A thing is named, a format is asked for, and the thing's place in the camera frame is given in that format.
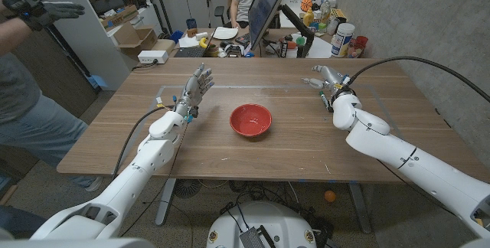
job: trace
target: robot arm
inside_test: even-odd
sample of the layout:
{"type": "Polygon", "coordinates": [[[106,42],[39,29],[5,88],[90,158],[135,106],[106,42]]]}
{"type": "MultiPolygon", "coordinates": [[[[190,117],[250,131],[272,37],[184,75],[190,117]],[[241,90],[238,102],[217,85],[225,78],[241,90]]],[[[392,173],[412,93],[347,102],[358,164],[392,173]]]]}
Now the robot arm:
{"type": "Polygon", "coordinates": [[[124,218],[157,169],[174,157],[175,147],[191,117],[197,117],[202,96],[213,86],[211,69],[202,64],[189,78],[174,111],[150,125],[131,164],[104,190],[86,203],[60,211],[44,223],[31,240],[89,240],[117,237],[124,218]]]}
{"type": "Polygon", "coordinates": [[[348,130],[355,150],[386,162],[435,197],[481,238],[490,238],[490,184],[476,180],[431,154],[390,134],[381,118],[362,110],[352,90],[337,95],[350,79],[329,67],[313,67],[325,81],[303,79],[332,93],[333,123],[348,130]]]}

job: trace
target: table leg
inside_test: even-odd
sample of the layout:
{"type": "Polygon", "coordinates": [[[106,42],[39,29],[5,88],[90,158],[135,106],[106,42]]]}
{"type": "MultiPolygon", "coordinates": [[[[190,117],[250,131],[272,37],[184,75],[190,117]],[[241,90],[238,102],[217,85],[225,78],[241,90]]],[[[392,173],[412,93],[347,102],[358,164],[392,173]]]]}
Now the table leg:
{"type": "Polygon", "coordinates": [[[361,186],[358,183],[349,183],[349,192],[354,203],[355,212],[358,216],[359,225],[363,233],[371,232],[371,223],[369,222],[368,210],[364,203],[361,186]]]}
{"type": "Polygon", "coordinates": [[[163,186],[162,197],[160,198],[160,203],[158,205],[158,211],[156,212],[155,223],[158,226],[165,224],[167,219],[167,213],[170,209],[170,204],[172,203],[172,198],[174,197],[175,182],[177,179],[169,178],[163,186]]]}

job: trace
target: white container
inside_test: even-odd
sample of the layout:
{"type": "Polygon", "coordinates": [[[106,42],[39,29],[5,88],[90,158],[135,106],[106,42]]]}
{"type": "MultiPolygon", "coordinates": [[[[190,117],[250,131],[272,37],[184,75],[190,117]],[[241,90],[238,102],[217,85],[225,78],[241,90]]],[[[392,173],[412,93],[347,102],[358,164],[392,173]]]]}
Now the white container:
{"type": "Polygon", "coordinates": [[[355,26],[350,23],[342,23],[338,26],[337,34],[332,38],[332,56],[343,57],[347,54],[354,30],[355,26]]]}

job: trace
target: plastic bottle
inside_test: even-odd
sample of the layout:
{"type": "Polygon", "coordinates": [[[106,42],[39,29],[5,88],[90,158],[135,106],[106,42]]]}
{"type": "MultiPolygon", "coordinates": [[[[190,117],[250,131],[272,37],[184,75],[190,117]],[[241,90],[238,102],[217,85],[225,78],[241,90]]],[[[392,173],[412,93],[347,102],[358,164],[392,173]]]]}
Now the plastic bottle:
{"type": "Polygon", "coordinates": [[[332,38],[332,56],[343,57],[347,54],[354,30],[355,26],[350,23],[342,23],[338,26],[337,34],[332,38]]]}
{"type": "Polygon", "coordinates": [[[320,5],[320,11],[322,12],[320,23],[328,24],[328,17],[330,16],[330,2],[328,0],[324,0],[320,5]]]}
{"type": "Polygon", "coordinates": [[[328,23],[327,26],[327,34],[333,35],[335,33],[335,29],[337,29],[337,25],[340,21],[338,18],[334,18],[332,22],[328,23]]]}
{"type": "Polygon", "coordinates": [[[303,17],[303,23],[306,25],[306,27],[309,27],[309,25],[313,22],[313,19],[315,19],[313,11],[311,8],[309,8],[303,17]]]}

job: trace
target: wooden table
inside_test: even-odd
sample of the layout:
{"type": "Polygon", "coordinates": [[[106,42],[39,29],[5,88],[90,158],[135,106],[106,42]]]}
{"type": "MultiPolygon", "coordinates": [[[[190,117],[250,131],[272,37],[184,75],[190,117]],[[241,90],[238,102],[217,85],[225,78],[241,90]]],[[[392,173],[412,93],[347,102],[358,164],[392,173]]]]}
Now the wooden table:
{"type": "MultiPolygon", "coordinates": [[[[347,132],[332,125],[319,92],[301,77],[320,77],[317,64],[354,74],[370,59],[170,58],[165,65],[133,72],[57,166],[60,173],[110,175],[134,123],[155,107],[155,97],[172,103],[201,63],[213,69],[216,83],[204,97],[199,117],[187,128],[171,172],[173,178],[271,181],[398,182],[373,158],[350,148],[347,132]],[[268,132],[245,138],[230,127],[239,105],[258,103],[273,115],[268,132]]],[[[392,133],[479,180],[490,174],[460,137],[445,124],[410,78],[396,65],[366,71],[353,85],[363,109],[392,126],[392,133]]],[[[136,155],[149,125],[164,113],[152,114],[122,170],[136,155]]],[[[157,175],[166,176],[170,165],[157,175]]]]}
{"type": "MultiPolygon", "coordinates": [[[[213,28],[199,28],[198,29],[198,32],[199,33],[204,33],[204,32],[207,32],[209,34],[209,36],[211,36],[213,34],[213,31],[214,29],[213,28]]],[[[235,38],[238,38],[239,36],[242,36],[244,34],[248,33],[248,27],[246,28],[240,28],[238,29],[238,34],[227,40],[227,41],[232,41],[234,42],[235,44],[238,44],[236,41],[235,41],[235,38]]],[[[298,33],[298,30],[296,30],[295,28],[280,28],[280,29],[269,29],[269,34],[267,36],[265,36],[264,38],[267,39],[267,40],[270,40],[270,41],[277,41],[279,40],[279,38],[282,38],[288,34],[293,34],[293,33],[298,33]]],[[[322,40],[324,41],[327,41],[328,43],[330,43],[332,41],[332,36],[331,35],[328,35],[328,34],[324,34],[320,37],[322,40]]],[[[213,38],[213,40],[211,41],[211,44],[214,44],[214,45],[217,45],[217,46],[220,46],[220,43],[222,42],[223,40],[218,40],[216,38],[213,38]]],[[[271,55],[268,55],[266,53],[266,49],[264,48],[264,46],[262,44],[260,44],[260,46],[262,47],[262,57],[276,57],[274,54],[271,54],[271,55]]],[[[170,57],[174,57],[175,54],[177,53],[177,49],[179,49],[180,47],[178,46],[178,44],[175,46],[174,50],[172,50],[170,52],[170,57]]],[[[256,56],[259,56],[260,55],[260,48],[257,47],[255,50],[251,51],[252,53],[254,53],[256,56]]]]}

